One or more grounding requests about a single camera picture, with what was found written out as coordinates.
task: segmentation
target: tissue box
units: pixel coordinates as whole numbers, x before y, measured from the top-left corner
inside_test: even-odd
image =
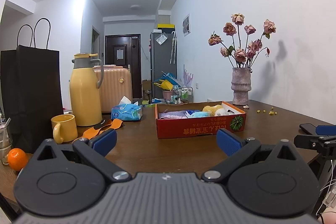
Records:
[[[142,106],[135,104],[122,104],[114,106],[111,112],[111,120],[139,121],[142,117]]]
[[[159,113],[180,110],[202,110],[205,106],[222,105],[226,110],[234,112],[228,116],[188,118],[188,119],[159,119]],[[231,132],[243,131],[246,121],[246,112],[227,102],[202,102],[178,105],[155,105],[156,131],[158,139],[185,138],[199,135],[215,135],[220,128]]]

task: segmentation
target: thermos lid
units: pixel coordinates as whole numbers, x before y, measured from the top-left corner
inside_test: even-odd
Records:
[[[75,59],[76,58],[89,58],[91,56],[98,56],[98,54],[75,54]]]

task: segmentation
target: gray refrigerator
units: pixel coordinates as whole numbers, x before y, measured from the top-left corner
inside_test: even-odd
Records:
[[[165,36],[168,37],[166,41],[164,41],[161,45],[156,41],[162,34],[161,33],[151,33],[151,81],[152,81],[152,98],[162,99],[163,94],[162,90],[154,85],[155,80],[159,79],[163,72],[172,73],[177,77],[177,61],[175,60],[174,64],[174,56],[172,58],[172,62],[170,63],[170,54],[173,43],[173,34],[165,33]]]

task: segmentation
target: doorway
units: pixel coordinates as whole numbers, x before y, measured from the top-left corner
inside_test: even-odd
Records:
[[[142,98],[140,43],[140,34],[105,36],[105,64],[130,70],[133,99]]]
[[[92,28],[92,44],[91,44],[91,53],[98,54],[98,58],[100,58],[100,34]]]

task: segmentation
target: ceramic vase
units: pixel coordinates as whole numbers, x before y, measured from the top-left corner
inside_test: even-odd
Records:
[[[247,105],[251,88],[251,71],[249,68],[232,68],[231,89],[233,104]]]

